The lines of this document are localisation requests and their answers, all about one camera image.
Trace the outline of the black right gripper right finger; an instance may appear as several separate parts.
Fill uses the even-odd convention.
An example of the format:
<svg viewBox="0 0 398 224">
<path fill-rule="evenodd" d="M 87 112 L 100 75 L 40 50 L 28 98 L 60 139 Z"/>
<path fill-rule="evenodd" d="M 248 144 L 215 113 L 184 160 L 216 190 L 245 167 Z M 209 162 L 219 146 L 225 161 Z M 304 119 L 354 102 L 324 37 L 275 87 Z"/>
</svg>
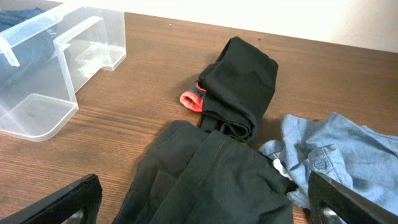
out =
<svg viewBox="0 0 398 224">
<path fill-rule="evenodd" d="M 318 172 L 310 174 L 308 198 L 311 220 L 316 224 L 397 223 L 397 215 Z"/>
</svg>

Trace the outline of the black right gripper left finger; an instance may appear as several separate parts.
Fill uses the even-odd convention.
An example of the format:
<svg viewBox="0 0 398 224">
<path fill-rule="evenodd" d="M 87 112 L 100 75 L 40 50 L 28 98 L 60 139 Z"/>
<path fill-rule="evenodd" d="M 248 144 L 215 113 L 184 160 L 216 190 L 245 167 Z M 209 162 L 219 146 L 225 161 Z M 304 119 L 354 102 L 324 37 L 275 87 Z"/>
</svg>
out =
<svg viewBox="0 0 398 224">
<path fill-rule="evenodd" d="M 64 188 L 1 220 L 1 224 L 96 223 L 102 188 L 95 174 L 88 174 Z"/>
</svg>

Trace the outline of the light blue denim shirt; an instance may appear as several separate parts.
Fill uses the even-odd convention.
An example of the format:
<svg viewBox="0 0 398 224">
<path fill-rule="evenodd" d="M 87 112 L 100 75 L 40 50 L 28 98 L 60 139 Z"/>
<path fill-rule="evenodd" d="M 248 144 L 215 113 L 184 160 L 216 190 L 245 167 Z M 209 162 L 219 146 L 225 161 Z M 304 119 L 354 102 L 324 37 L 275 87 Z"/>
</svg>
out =
<svg viewBox="0 0 398 224">
<path fill-rule="evenodd" d="M 288 114 L 281 134 L 281 140 L 268 141 L 259 151 L 297 184 L 287 193 L 294 204 L 310 208 L 308 180 L 315 171 L 397 213 L 397 136 L 359 126 L 338 113 L 321 121 Z"/>
</svg>

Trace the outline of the dark blue jeans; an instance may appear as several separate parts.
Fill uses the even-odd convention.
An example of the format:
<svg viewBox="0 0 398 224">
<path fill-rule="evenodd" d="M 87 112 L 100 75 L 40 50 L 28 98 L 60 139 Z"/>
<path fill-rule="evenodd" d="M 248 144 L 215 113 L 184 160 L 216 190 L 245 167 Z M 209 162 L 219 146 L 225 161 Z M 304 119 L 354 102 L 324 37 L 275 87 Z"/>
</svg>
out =
<svg viewBox="0 0 398 224">
<path fill-rule="evenodd" d="M 43 12 L 38 7 L 19 11 L 1 11 L 1 30 L 5 31 Z M 18 67 L 10 65 L 6 57 L 1 54 L 1 84 L 9 85 L 50 60 L 55 51 L 53 40 L 56 36 L 57 26 L 52 26 L 13 47 L 12 50 L 20 63 Z"/>
</svg>

